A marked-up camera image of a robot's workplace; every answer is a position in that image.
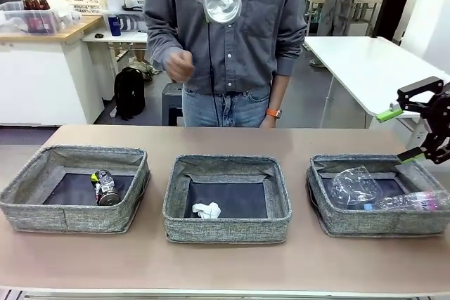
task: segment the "storage box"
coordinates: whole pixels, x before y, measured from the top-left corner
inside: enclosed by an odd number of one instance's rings
[[[394,155],[317,155],[311,158],[307,187],[322,229],[339,237],[420,237],[442,234],[450,211],[364,211],[337,207],[327,192],[326,181],[336,174],[364,165],[380,182],[390,181],[405,194],[444,190],[418,162],[401,164]]]
[[[101,11],[106,27],[110,29],[108,16],[117,16],[121,32],[147,32],[146,18],[142,11]]]
[[[195,203],[216,202],[218,219],[201,219]],[[278,162],[269,157],[182,155],[177,157],[162,213],[172,242],[284,242],[290,201]]]
[[[110,171],[119,204],[100,207],[90,176]],[[145,192],[144,150],[55,145],[40,150],[0,193],[0,209],[18,231],[123,233]]]
[[[61,21],[57,10],[26,11],[21,1],[0,5],[0,32],[51,35],[60,30]]]

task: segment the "shirt sleeve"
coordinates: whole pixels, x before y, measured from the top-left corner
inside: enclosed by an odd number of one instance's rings
[[[304,0],[285,0],[276,39],[277,74],[290,76],[302,51],[307,24]]]
[[[148,28],[146,59],[153,67],[164,70],[168,56],[182,50],[176,33],[175,0],[146,0],[143,11]]]

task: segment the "bag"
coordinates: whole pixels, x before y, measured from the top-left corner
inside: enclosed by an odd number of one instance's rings
[[[114,95],[117,115],[127,121],[142,113],[146,106],[143,94],[143,73],[125,67],[117,74],[114,82]]]

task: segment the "hand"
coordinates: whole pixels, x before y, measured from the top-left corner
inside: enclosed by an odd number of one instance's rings
[[[266,115],[259,127],[263,129],[276,128],[276,118],[270,115]]]
[[[165,69],[172,80],[177,82],[187,81],[195,69],[192,64],[192,54],[188,51],[172,53],[167,59]]]

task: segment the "jeans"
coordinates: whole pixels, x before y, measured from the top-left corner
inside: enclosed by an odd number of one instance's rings
[[[269,107],[270,86],[244,93],[217,94],[215,101],[219,126],[259,128]],[[185,126],[218,126],[212,95],[190,91],[183,87]]]

